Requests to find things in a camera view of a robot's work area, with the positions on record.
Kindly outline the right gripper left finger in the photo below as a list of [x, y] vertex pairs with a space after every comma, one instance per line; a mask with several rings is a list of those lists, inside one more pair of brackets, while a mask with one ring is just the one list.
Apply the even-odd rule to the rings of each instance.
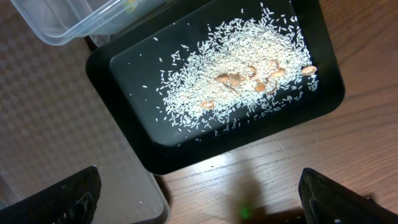
[[92, 223], [101, 192], [101, 178], [89, 166], [46, 189], [1, 210], [1, 224]]

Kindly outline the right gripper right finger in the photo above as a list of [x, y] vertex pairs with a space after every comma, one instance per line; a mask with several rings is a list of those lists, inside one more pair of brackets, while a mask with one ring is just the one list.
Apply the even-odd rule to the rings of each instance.
[[397, 214], [373, 199], [305, 168], [298, 185], [307, 223], [397, 223]]

